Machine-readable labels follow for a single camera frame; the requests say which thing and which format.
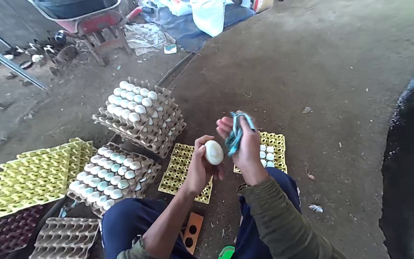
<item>person's left hand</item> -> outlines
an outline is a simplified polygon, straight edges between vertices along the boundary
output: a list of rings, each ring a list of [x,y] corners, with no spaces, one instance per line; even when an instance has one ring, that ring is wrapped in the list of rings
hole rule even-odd
[[[206,150],[205,143],[213,140],[213,136],[204,135],[196,139],[194,143],[193,157],[191,158],[190,166],[188,167],[188,176],[183,185],[190,193],[198,195],[202,192],[204,187],[210,181],[210,177],[219,178],[223,180],[224,166],[223,163],[219,165],[211,165],[204,157]]]

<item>dirt floor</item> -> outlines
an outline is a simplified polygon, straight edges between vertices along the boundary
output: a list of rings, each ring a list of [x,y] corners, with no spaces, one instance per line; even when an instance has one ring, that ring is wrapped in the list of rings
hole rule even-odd
[[[103,68],[81,53],[58,78],[46,68],[31,72],[51,85],[46,92],[3,79],[0,67],[0,102],[11,104],[0,111],[0,163],[72,137],[99,147],[112,133],[90,116],[119,81],[155,83],[184,56],[143,60],[116,51]],[[187,122],[177,142],[216,135],[215,120],[230,111],[250,112],[264,131],[285,135],[288,173],[316,231],[350,258],[387,258],[378,227],[380,168],[391,109],[413,74],[414,2],[285,0],[209,40],[168,86]],[[305,106],[312,111],[302,114]],[[216,258],[238,231],[243,180],[230,160],[227,167],[210,204],[192,209],[204,215],[199,258]],[[147,194],[170,200],[156,184]]]

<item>wooden block with holes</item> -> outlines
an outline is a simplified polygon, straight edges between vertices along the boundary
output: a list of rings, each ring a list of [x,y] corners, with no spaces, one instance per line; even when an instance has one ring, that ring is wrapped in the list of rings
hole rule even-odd
[[[188,224],[186,225],[186,229],[184,231],[183,243],[191,254],[194,254],[194,249],[196,248],[197,238],[199,237],[203,220],[203,216],[197,215],[193,212],[191,212],[190,218],[188,219]]]

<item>olive green shirt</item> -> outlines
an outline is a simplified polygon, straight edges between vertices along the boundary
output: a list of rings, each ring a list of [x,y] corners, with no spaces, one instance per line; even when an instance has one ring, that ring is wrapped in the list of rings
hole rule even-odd
[[[260,239],[274,259],[346,259],[295,209],[274,178],[255,186],[242,185],[238,190],[250,205]],[[140,239],[117,259],[152,259]]]

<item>wheelbarrow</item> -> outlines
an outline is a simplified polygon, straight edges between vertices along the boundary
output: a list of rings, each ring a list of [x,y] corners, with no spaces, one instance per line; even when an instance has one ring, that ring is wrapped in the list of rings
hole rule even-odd
[[[105,9],[91,12],[70,19],[54,19],[50,17],[43,9],[39,8],[33,0],[30,1],[44,17],[51,21],[55,21],[66,29],[62,30],[66,36],[82,40],[86,43],[93,56],[101,65],[105,65],[102,55],[115,48],[124,47],[128,53],[131,49],[126,41],[124,33],[124,25],[139,15],[141,12],[154,13],[154,9],[150,7],[137,7],[127,16],[119,12],[118,0],[116,4]],[[113,36],[113,39],[106,40],[103,30],[107,29]]]

